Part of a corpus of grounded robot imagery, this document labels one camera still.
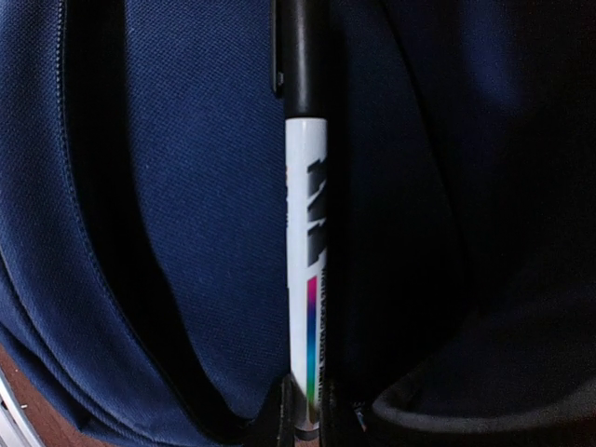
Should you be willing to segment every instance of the color gradient strip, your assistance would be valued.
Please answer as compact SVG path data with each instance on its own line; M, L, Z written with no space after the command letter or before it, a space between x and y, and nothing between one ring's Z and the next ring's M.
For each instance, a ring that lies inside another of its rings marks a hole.
M306 398L309 408L317 408L315 390L317 389L317 277L308 280L308 324L307 324L307 359L306 359Z

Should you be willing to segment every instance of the floor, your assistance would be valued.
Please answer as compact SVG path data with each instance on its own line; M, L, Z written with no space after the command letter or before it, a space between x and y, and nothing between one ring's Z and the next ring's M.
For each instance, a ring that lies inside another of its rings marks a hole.
M111 447L105 442L81 435L66 422L31 385L1 346L0 368L10 382L17 400L21 405L26 405L24 411L47 447ZM318 447L318 441L298 445Z

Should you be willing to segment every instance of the marker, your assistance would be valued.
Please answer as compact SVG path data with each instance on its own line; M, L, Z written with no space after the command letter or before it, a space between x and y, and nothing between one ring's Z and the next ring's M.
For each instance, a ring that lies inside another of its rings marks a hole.
M272 4L272 84L284 98L288 291L296 436L318 436L325 357L328 0Z

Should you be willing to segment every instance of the black pen clip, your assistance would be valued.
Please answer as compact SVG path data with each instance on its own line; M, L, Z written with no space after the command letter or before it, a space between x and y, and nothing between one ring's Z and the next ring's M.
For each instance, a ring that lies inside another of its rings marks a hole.
M271 0L271 89L276 98L283 96L281 47L280 0Z

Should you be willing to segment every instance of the backpack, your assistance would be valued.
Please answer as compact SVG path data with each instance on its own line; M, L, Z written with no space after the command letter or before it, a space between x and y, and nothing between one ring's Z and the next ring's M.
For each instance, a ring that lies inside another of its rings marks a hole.
M92 437L294 443L270 9L0 4L0 343ZM595 9L331 1L323 447L594 443Z

